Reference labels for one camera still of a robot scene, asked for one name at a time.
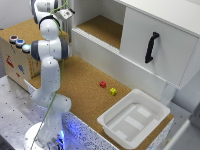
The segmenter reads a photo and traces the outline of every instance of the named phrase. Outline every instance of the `cardboard box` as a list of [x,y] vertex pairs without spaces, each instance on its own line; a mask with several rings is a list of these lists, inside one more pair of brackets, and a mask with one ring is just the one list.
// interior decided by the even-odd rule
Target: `cardboard box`
[[[24,39],[27,44],[31,44],[35,40],[43,40],[43,38],[38,25],[33,22],[33,19],[0,31],[0,52],[6,74],[28,91],[24,79],[29,81],[40,74],[41,63],[36,61],[30,54],[23,53],[21,49],[16,48],[16,45],[10,44],[9,37],[12,36],[11,33]],[[69,36],[66,32],[63,32],[63,38],[69,43]]]

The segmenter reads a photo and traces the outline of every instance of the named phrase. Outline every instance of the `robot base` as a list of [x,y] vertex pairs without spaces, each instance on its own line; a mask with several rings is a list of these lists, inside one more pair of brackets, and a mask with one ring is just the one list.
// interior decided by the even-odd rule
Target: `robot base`
[[[33,140],[40,128],[40,125],[41,125],[41,122],[33,125],[25,134],[25,137],[24,137],[24,149],[25,150],[31,150],[31,146],[32,146],[32,143],[33,143]],[[47,150],[47,148],[41,148],[39,145],[38,145],[38,142],[34,142],[33,144],[33,147],[32,147],[32,150]]]

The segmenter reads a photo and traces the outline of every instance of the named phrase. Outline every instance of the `cabinet handle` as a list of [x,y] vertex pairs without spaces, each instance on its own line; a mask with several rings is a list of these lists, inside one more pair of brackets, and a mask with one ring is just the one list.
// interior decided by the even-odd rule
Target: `cabinet handle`
[[145,57],[145,63],[148,64],[153,60],[153,57],[151,56],[152,50],[153,50],[153,45],[154,45],[154,40],[157,39],[160,35],[156,32],[153,32],[153,36],[151,37],[149,41],[149,45],[147,48],[147,53]]

